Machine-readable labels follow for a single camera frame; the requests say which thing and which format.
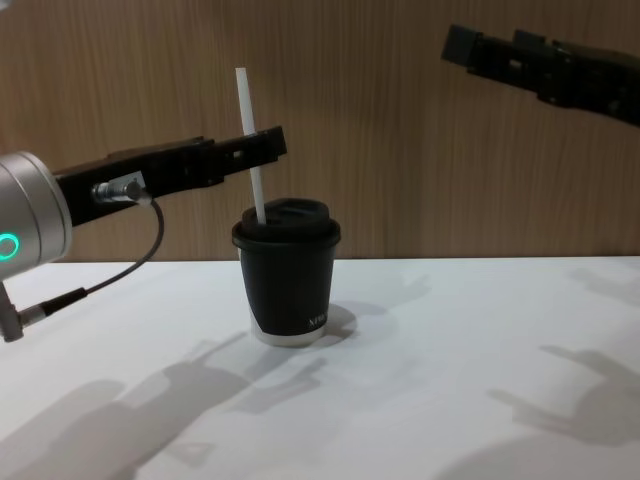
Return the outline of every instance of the wood panel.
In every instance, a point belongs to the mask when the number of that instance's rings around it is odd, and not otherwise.
[[[234,67],[290,154],[269,197],[329,204],[344,257],[640,253],[640,131],[439,60],[450,23],[640,55],[633,0],[16,0],[0,14],[0,151],[51,169],[241,133]],[[247,175],[161,201],[159,259],[233,258]],[[70,258],[131,259],[152,215],[77,229]]]

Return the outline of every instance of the white straw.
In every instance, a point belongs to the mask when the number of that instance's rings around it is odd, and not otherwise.
[[[249,93],[249,80],[247,79],[246,68],[236,68],[236,81],[238,83],[238,99],[240,100],[240,116],[242,118],[242,130],[245,135],[256,133],[256,126],[253,123],[253,108],[251,108],[251,94]],[[264,211],[264,194],[262,193],[262,176],[260,167],[250,170],[251,187],[253,188],[253,202],[256,205],[256,215],[258,223],[266,225],[267,215]]]

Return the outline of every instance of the black cable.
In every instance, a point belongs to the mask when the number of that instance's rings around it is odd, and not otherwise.
[[[42,317],[48,317],[49,315],[59,310],[62,310],[65,307],[68,307],[69,305],[77,302],[78,300],[85,298],[87,295],[91,293],[95,293],[98,290],[103,289],[104,287],[108,287],[109,285],[117,282],[118,280],[121,280],[122,278],[126,277],[130,273],[136,271],[142,265],[144,265],[149,260],[151,260],[151,258],[158,251],[158,248],[160,248],[160,244],[162,243],[162,239],[164,238],[164,215],[162,213],[162,209],[160,208],[160,205],[158,205],[158,203],[155,200],[151,200],[150,205],[153,208],[153,210],[156,212],[156,216],[158,217],[158,233],[156,235],[156,240],[153,242],[151,249],[147,252],[147,254],[144,257],[142,257],[140,260],[138,260],[136,263],[131,265],[126,270],[123,270],[119,274],[105,280],[102,283],[98,283],[97,285],[94,285],[91,288],[88,288],[88,289],[78,288],[77,290],[67,292],[56,298],[52,298],[51,300],[42,302],[36,305],[35,307],[27,309],[27,311],[29,311],[29,314],[25,315],[24,317],[25,326],[27,324],[31,324],[31,323],[35,323],[36,321],[39,321]],[[38,311],[40,311],[43,315],[42,316],[38,315]]]
[[[118,280],[123,279],[130,273],[135,272],[142,265],[144,265],[149,260],[151,260],[151,258],[156,254],[156,252],[158,251],[158,248],[160,248],[162,239],[164,238],[164,215],[162,214],[162,209],[160,208],[160,205],[158,205],[158,203],[155,200],[151,200],[151,207],[156,212],[156,216],[158,217],[158,234],[156,235],[156,240],[155,242],[153,242],[153,246],[151,247],[151,250],[149,250],[144,257],[142,257],[140,260],[138,260],[136,263],[131,265],[126,270],[123,270],[122,272],[120,272],[118,275],[115,275],[105,280],[104,282],[94,285],[93,287],[87,289],[87,295],[95,293],[98,290],[103,289],[104,287],[108,287],[109,285],[117,282]]]

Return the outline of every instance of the white tabletop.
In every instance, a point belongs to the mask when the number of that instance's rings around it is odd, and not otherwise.
[[[640,478],[640,259],[343,261],[332,303],[277,349],[238,263],[145,266],[0,345],[0,478]]]

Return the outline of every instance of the black lid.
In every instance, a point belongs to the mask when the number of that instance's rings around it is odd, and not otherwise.
[[[267,224],[258,223],[256,209],[242,214],[241,234],[263,242],[304,242],[316,240],[334,229],[329,208],[321,202],[302,198],[281,198],[265,205]]]

